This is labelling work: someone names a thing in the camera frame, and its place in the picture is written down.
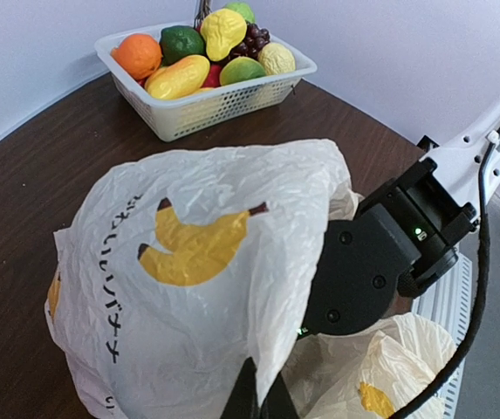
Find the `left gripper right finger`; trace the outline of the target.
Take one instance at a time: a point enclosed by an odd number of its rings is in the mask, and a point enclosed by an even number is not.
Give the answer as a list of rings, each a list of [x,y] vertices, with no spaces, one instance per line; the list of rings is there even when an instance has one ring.
[[[277,375],[262,407],[261,419],[299,419],[283,376]]]

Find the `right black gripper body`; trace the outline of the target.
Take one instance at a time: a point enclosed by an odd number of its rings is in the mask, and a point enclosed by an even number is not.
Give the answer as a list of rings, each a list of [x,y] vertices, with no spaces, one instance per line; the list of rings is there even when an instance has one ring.
[[[458,260],[442,234],[459,215],[433,181],[385,185],[350,221],[331,221],[312,281],[304,336],[344,336],[372,326],[395,298],[417,298]]]

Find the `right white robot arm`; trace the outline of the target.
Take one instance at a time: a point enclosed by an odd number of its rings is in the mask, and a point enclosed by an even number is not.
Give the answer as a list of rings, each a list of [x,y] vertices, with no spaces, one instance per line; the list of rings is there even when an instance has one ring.
[[[417,298],[457,262],[500,184],[500,100],[327,225],[299,337],[358,333],[396,297]]]

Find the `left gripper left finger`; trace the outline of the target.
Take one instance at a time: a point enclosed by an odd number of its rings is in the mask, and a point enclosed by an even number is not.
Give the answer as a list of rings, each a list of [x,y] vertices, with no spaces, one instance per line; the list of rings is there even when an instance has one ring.
[[[258,419],[256,371],[254,361],[248,358],[241,367],[236,383],[220,416],[221,419]]]

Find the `green apple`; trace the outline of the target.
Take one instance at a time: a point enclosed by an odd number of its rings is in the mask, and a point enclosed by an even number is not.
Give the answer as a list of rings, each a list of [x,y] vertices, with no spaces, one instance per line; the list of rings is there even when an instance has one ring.
[[[224,5],[225,9],[239,13],[246,22],[254,24],[256,22],[255,13],[246,2],[229,2]]]

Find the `beige plastic bag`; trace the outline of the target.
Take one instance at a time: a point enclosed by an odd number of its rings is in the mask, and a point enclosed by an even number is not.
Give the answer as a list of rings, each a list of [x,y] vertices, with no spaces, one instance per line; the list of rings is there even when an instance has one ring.
[[[45,313],[97,418],[217,418],[246,361],[270,416],[387,418],[455,351],[422,316],[299,339],[330,221],[360,198],[330,140],[173,150],[112,168],[54,235]],[[287,382],[292,409],[272,401]]]

